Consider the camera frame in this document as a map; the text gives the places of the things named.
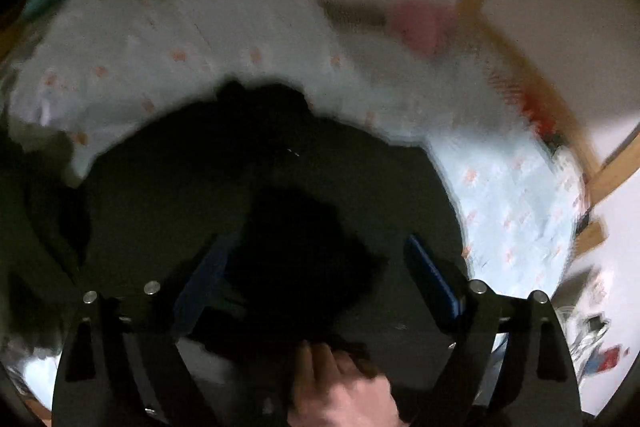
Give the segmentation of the bare human hand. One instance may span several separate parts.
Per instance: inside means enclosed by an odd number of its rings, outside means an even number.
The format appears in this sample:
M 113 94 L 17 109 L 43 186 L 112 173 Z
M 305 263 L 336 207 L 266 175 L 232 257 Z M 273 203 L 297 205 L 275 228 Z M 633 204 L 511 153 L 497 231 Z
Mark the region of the bare human hand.
M 325 343 L 298 351 L 288 425 L 397 427 L 400 419 L 386 376 Z

